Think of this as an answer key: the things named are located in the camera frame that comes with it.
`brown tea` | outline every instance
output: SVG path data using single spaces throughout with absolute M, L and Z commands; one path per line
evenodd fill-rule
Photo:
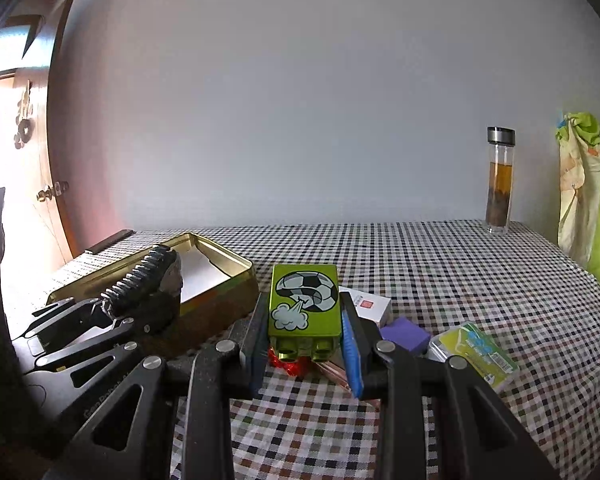
M 489 195 L 487 198 L 487 224 L 504 227 L 509 215 L 511 177 L 513 166 L 492 162 L 489 166 Z

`barcode label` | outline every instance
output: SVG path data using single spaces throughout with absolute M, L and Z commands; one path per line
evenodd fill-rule
M 490 354 L 489 357 L 500 367 L 504 373 L 510 374 L 513 372 L 511 365 L 507 363 L 507 360 L 500 354 Z

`yellow and green package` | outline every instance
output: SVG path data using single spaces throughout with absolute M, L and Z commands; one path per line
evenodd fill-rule
M 329 359 L 342 334 L 336 266 L 275 265 L 268 333 L 281 361 Z
M 560 145 L 561 250 L 600 282 L 600 124 L 589 113 L 566 114 Z
M 452 355 L 464 357 L 496 392 L 501 392 L 520 368 L 488 334 L 472 322 L 465 322 L 429 342 L 427 357 L 446 361 Z

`door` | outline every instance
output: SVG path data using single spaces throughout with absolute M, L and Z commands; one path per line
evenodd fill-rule
M 72 259 L 65 234 L 67 219 L 61 214 L 68 184 L 53 179 L 46 129 L 49 69 L 58 56 L 72 1 L 65 0 L 48 17 L 13 79 L 17 98 L 10 116 L 14 182 L 5 197 L 1 271 L 5 310 L 15 309 L 11 313 L 18 317 L 31 311 L 31 293 Z

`soccer ball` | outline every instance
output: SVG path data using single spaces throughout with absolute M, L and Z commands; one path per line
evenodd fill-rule
M 295 303 L 303 301 L 302 309 L 309 312 L 327 311 L 338 301 L 338 286 L 327 275 L 315 270 L 286 274 L 276 283 L 276 293 Z

